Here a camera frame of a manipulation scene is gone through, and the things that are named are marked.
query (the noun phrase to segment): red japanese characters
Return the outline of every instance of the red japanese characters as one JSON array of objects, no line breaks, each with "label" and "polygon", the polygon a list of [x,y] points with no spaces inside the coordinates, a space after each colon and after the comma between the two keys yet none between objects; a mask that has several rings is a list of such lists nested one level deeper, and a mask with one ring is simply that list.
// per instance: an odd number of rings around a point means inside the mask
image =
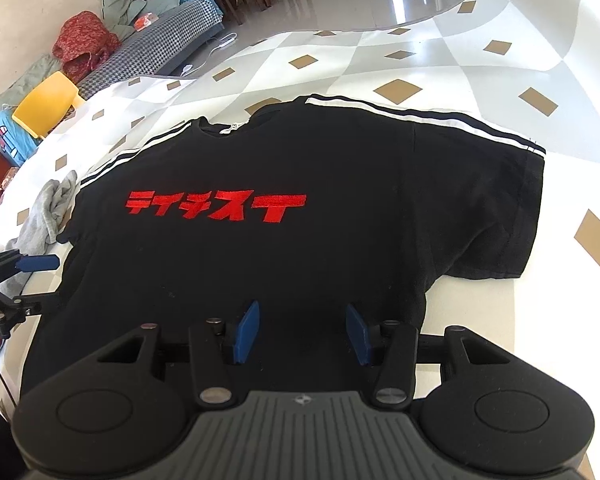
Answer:
[{"label": "red japanese characters", "polygon": [[[244,191],[216,191],[214,198],[226,200],[215,211],[206,216],[213,220],[244,220],[245,202],[253,194],[253,189]],[[126,201],[129,214],[137,215],[142,209],[157,206],[154,216],[165,216],[172,205],[179,202],[178,209],[183,211],[182,217],[191,220],[203,211],[211,208],[212,192],[207,193],[175,193],[170,195],[158,195],[155,191],[132,191]],[[302,207],[306,202],[306,195],[261,195],[253,197],[251,208],[266,208],[263,222],[279,223],[285,215],[288,207]]]}]

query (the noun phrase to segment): red embroidered lettering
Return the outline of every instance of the red embroidered lettering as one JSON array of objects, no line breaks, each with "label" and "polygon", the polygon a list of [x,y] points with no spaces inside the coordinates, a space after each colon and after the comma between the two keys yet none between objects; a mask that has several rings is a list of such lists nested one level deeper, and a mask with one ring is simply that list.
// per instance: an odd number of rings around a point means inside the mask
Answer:
[{"label": "red embroidered lettering", "polygon": [[306,202],[306,195],[265,195],[253,199],[251,207],[266,207],[265,222],[278,223],[287,207],[302,207]]},{"label": "red embroidered lettering", "polygon": [[244,202],[251,196],[253,189],[247,191],[217,191],[216,198],[228,200],[229,203],[223,205],[215,213],[211,213],[209,218],[214,220],[223,220],[229,217],[229,220],[244,220]]},{"label": "red embroidered lettering", "polygon": [[156,216],[164,216],[171,207],[171,204],[182,200],[184,193],[176,193],[175,195],[156,195],[151,200],[151,205],[159,205],[158,211],[155,212]]},{"label": "red embroidered lettering", "polygon": [[203,194],[189,193],[187,195],[187,201],[181,202],[178,206],[179,209],[186,211],[183,218],[190,220],[195,218],[200,211],[206,211],[211,206],[211,202],[207,202],[211,198],[211,192]]},{"label": "red embroidered lettering", "polygon": [[126,201],[126,207],[130,207],[131,211],[129,211],[130,215],[137,215],[142,211],[145,207],[149,207],[151,205],[151,199],[154,196],[155,191],[132,191],[129,193],[129,200]]}]

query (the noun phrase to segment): shiny floor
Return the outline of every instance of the shiny floor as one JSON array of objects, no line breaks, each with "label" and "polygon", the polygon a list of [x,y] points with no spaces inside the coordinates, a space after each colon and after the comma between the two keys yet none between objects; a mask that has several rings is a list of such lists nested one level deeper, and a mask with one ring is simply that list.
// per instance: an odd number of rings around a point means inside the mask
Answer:
[{"label": "shiny floor", "polygon": [[182,67],[199,67],[190,78],[196,78],[245,47],[290,30],[368,30],[389,28],[405,22],[421,20],[457,5],[460,0],[272,0],[272,6],[260,10],[252,0],[240,3],[244,23],[225,20],[225,31],[237,33],[237,41],[222,50],[209,53],[218,42],[212,40],[199,48],[173,75],[179,76]]}]

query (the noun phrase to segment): yellow plastic chair backrest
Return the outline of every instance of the yellow plastic chair backrest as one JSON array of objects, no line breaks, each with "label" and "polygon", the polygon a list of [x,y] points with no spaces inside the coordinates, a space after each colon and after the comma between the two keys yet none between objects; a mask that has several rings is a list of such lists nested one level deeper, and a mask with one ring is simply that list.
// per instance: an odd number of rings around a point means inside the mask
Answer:
[{"label": "yellow plastic chair backrest", "polygon": [[46,137],[73,105],[84,103],[78,88],[62,72],[55,72],[36,86],[13,113],[13,120],[34,139]]}]

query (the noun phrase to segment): gray gripper base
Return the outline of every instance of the gray gripper base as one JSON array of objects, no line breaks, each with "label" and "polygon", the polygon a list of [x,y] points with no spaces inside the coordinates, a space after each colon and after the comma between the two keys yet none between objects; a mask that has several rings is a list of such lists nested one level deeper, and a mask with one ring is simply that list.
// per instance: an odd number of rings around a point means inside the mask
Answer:
[{"label": "gray gripper base", "polygon": [[[543,480],[582,480],[573,470]],[[27,480],[51,480],[32,472]],[[170,455],[124,480],[484,480],[424,442],[411,419],[356,392],[251,392],[206,412]]]}]

